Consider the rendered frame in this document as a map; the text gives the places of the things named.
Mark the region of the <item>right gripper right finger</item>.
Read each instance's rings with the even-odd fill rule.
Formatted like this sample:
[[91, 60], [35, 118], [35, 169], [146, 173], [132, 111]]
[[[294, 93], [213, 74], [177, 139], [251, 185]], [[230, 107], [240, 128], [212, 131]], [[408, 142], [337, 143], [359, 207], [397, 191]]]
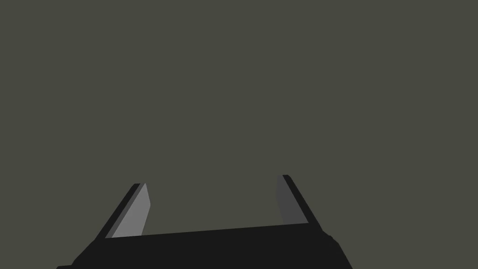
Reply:
[[284, 225], [309, 224], [319, 231], [323, 231], [290, 175], [277, 177], [275, 197]]

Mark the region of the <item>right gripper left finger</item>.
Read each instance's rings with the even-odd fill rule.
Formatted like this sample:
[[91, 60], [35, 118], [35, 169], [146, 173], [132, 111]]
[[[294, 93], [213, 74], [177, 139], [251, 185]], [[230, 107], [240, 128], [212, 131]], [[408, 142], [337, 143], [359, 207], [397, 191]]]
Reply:
[[96, 240], [141, 236], [151, 202], [145, 183], [134, 184], [96, 236]]

